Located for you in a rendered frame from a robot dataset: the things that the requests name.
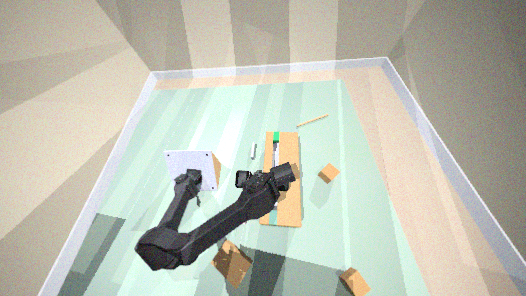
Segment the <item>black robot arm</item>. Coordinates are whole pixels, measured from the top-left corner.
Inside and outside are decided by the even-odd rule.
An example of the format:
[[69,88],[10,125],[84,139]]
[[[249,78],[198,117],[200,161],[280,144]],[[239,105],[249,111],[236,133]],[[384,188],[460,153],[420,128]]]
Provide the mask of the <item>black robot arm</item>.
[[[188,169],[188,170],[187,170]],[[173,196],[159,224],[141,236],[134,251],[152,271],[175,270],[192,264],[201,253],[247,220],[259,219],[274,209],[279,186],[296,181],[289,162],[256,173],[241,183],[237,201],[189,233],[178,233],[181,218],[190,199],[198,196],[201,170],[187,168],[174,180]]]

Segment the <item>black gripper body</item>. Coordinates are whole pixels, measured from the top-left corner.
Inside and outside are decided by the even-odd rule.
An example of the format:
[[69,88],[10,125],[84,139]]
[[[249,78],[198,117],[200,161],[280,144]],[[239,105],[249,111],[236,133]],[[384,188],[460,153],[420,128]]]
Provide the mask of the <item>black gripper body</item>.
[[[247,172],[248,171],[243,171],[243,170],[238,170],[236,172],[236,180],[235,180],[236,188],[242,188],[241,183],[248,181],[250,179],[249,175],[247,175]],[[264,173],[264,172],[253,172],[253,175],[256,173]],[[289,183],[278,187],[279,191],[288,191],[288,189],[289,189]]]

